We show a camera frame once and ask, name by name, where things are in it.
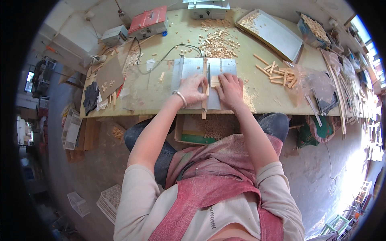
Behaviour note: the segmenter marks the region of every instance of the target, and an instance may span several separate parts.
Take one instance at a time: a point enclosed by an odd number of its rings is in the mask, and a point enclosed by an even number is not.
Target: ruler
[[[315,106],[313,105],[313,103],[311,101],[311,98],[308,95],[306,96],[306,99],[307,99],[308,103],[310,104],[312,111],[315,114],[315,117],[316,117],[316,120],[318,121],[319,127],[321,127],[322,122],[320,121],[318,111],[316,110]]]

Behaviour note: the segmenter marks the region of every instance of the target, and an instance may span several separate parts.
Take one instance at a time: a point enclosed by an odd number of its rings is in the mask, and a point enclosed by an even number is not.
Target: electrical box
[[[107,30],[100,40],[108,47],[113,47],[117,44],[123,44],[127,40],[128,35],[129,32],[125,26],[121,25]]]
[[[188,5],[193,19],[225,19],[229,1],[190,2]]]
[[[129,35],[137,39],[144,39],[155,34],[168,32],[167,6],[145,11],[133,18]]]

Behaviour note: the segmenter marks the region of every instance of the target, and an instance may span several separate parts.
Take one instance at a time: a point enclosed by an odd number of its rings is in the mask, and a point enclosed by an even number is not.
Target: woman's right hand
[[[224,103],[229,109],[235,112],[240,107],[243,107],[243,86],[244,82],[241,78],[237,78],[234,74],[219,74],[218,79],[221,83],[216,86],[220,101]]]

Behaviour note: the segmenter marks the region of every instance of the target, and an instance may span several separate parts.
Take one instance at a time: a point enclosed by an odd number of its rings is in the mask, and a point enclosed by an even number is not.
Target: electrical outlet
[[[95,13],[88,11],[84,14],[83,19],[86,21],[90,21],[95,16]]]

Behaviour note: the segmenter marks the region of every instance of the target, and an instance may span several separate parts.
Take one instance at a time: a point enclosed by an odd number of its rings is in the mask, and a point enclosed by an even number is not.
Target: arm
[[[218,96],[221,102],[235,113],[240,122],[241,132],[244,134],[245,145],[255,172],[257,173],[260,168],[271,162],[278,162],[279,158],[271,142],[243,101],[242,79],[231,74],[220,74],[218,78],[222,86],[216,87]]]
[[[178,91],[184,96],[187,104],[192,104],[207,98],[206,94],[198,92],[198,86],[201,85],[202,82],[208,84],[207,78],[198,74],[181,80]],[[183,105],[182,99],[176,94],[166,100],[159,113],[139,135],[130,153],[127,167],[133,164],[139,164],[147,167],[154,173],[154,165],[161,152],[170,126],[177,111]]]

